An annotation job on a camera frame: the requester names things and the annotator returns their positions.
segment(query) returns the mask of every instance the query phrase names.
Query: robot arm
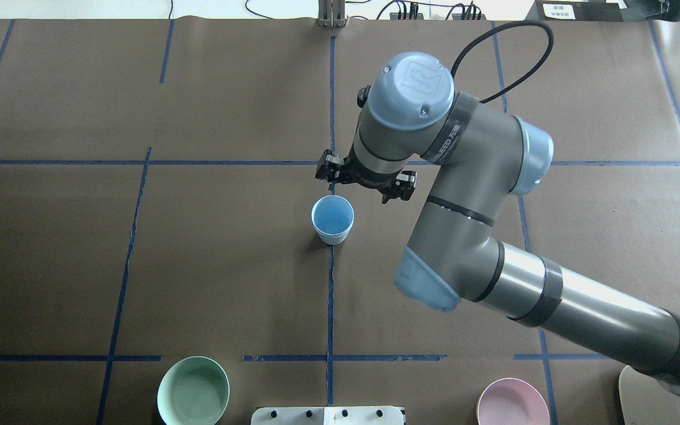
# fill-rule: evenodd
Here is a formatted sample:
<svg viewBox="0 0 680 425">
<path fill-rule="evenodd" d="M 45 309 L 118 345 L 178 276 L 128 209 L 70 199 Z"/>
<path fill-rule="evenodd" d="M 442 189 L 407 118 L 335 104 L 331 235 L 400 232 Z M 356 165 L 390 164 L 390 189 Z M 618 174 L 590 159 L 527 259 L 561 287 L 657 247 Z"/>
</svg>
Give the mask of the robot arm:
<svg viewBox="0 0 680 425">
<path fill-rule="evenodd" d="M 550 167 L 547 133 L 456 93 L 439 60 L 418 52 L 387 62 L 359 105 L 348 157 L 325 151 L 317 178 L 407 200 L 416 184 L 414 172 L 402 172 L 408 159 L 440 165 L 395 274 L 403 293 L 444 312 L 461 298 L 480 302 L 680 396 L 680 316 L 491 237 L 505 197 L 529 193 Z"/>
</svg>

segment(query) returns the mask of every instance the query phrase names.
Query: black cable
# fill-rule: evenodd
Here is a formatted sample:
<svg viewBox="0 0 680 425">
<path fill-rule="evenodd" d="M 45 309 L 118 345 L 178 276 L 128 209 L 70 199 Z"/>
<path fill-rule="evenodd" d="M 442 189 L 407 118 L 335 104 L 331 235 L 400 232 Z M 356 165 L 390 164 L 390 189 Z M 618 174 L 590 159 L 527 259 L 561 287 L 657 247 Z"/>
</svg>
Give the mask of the black cable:
<svg viewBox="0 0 680 425">
<path fill-rule="evenodd" d="M 450 68 L 450 75 L 453 77 L 456 76 L 456 71 L 458 70 L 458 66 L 461 65 L 461 60 L 464 59 L 467 53 L 469 53 L 470 50 L 472 50 L 476 45 L 479 43 L 482 43 L 482 41 L 487 40 L 489 37 L 501 32 L 505 31 L 511 28 L 515 27 L 540 27 L 545 32 L 547 33 L 547 49 L 545 49 L 545 53 L 542 54 L 542 57 L 540 57 L 540 60 L 537 61 L 537 64 L 532 67 L 532 69 L 529 70 L 529 72 L 525 73 L 521 78 L 516 80 L 514 83 L 510 84 L 510 86 L 500 90 L 499 92 L 493 94 L 492 96 L 487 97 L 486 99 L 480 100 L 481 103 L 486 104 L 490 100 L 495 100 L 498 99 L 500 96 L 503 94 L 507 93 L 510 91 L 510 89 L 515 88 L 515 86 L 518 86 L 519 84 L 523 83 L 524 80 L 527 78 L 531 77 L 532 74 L 537 72 L 537 70 L 542 67 L 542 64 L 545 63 L 545 60 L 547 60 L 547 57 L 550 56 L 550 52 L 553 51 L 553 43 L 555 43 L 555 35 L 553 35 L 553 30 L 550 29 L 550 26 L 545 24 L 545 22 L 539 22 L 539 21 L 516 21 L 516 22 L 507 22 L 507 24 L 502 24 L 499 27 L 495 27 L 488 32 L 484 32 L 482 35 L 478 36 L 477 38 L 474 39 L 474 41 L 470 42 L 469 45 L 463 48 L 461 53 L 456 57 L 456 61 L 453 62 L 453 67 Z"/>
<path fill-rule="evenodd" d="M 456 8 L 458 7 L 461 7 L 461 16 L 464 16 L 466 14 L 466 5 L 464 5 L 464 3 L 455 3 L 455 5 L 453 5 L 453 7 L 450 8 L 450 11 L 447 12 L 447 16 L 445 16 L 445 21 L 447 21 L 448 18 L 450 18 L 450 14 L 452 14 L 453 11 L 455 11 Z"/>
<path fill-rule="evenodd" d="M 249 11 L 249 12 L 251 12 L 252 14 L 254 14 L 254 15 L 256 15 L 256 16 L 265 17 L 265 18 L 267 18 L 267 19 L 274 19 L 273 17 L 268 17 L 267 15 L 263 15 L 263 14 L 260 14 L 260 13 L 257 13 L 257 12 L 252 11 L 252 10 L 248 7 L 248 2 L 250 2 L 250 1 L 251 1 L 251 0 L 246 0 L 246 3 L 245 3 L 245 5 L 244 5 L 244 6 L 246 6 L 246 11 Z"/>
<path fill-rule="evenodd" d="M 403 16 L 406 16 L 408 14 L 408 8 L 406 7 L 406 3 L 403 0 L 392 0 L 391 2 L 387 3 L 385 7 L 382 8 L 382 10 L 380 10 L 380 14 L 378 14 L 377 17 L 375 17 L 375 19 L 379 19 L 380 16 L 383 15 L 385 9 L 389 8 L 393 3 L 396 3 L 398 7 L 400 7 L 401 4 L 403 5 Z"/>
</svg>

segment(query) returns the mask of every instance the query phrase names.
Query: light blue cap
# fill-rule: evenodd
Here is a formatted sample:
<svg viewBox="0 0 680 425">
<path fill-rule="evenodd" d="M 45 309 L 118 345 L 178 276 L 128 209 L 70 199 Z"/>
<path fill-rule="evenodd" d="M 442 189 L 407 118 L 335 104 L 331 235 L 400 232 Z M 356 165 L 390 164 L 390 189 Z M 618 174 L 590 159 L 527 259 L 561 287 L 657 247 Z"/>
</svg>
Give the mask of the light blue cap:
<svg viewBox="0 0 680 425">
<path fill-rule="evenodd" d="M 521 161 L 521 172 L 511 193 L 525 195 L 539 185 L 540 180 L 547 174 L 550 162 L 553 161 L 553 138 L 544 130 L 538 129 L 518 116 L 521 134 L 524 138 L 524 159 Z"/>
<path fill-rule="evenodd" d="M 453 77 L 437 57 L 409 51 L 385 64 L 372 85 L 367 105 L 383 126 L 413 131 L 445 116 L 455 93 Z"/>
<path fill-rule="evenodd" d="M 443 312 L 453 311 L 461 301 L 456 291 L 409 247 L 405 247 L 403 259 L 397 266 L 395 286 L 425 306 Z"/>
</svg>

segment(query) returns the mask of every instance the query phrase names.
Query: blue cup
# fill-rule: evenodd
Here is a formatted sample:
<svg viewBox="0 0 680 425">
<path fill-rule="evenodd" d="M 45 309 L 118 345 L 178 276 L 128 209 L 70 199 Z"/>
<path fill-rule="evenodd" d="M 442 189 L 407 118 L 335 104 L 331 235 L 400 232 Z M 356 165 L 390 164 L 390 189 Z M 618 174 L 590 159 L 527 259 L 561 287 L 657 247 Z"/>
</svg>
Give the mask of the blue cup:
<svg viewBox="0 0 680 425">
<path fill-rule="evenodd" d="M 353 227 L 353 207 L 343 197 L 325 196 L 311 209 L 311 222 L 316 233 L 327 245 L 337 245 L 345 240 Z"/>
</svg>

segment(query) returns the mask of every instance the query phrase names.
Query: white label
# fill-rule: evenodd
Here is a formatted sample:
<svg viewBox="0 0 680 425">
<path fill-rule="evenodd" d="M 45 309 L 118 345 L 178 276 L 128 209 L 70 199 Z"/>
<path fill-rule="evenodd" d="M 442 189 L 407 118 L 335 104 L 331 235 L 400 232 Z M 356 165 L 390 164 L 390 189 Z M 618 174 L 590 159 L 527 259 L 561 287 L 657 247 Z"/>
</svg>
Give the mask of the white label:
<svg viewBox="0 0 680 425">
<path fill-rule="evenodd" d="M 545 16 L 555 19 L 575 19 L 574 6 L 571 5 L 549 5 L 544 3 L 542 7 L 545 9 Z"/>
</svg>

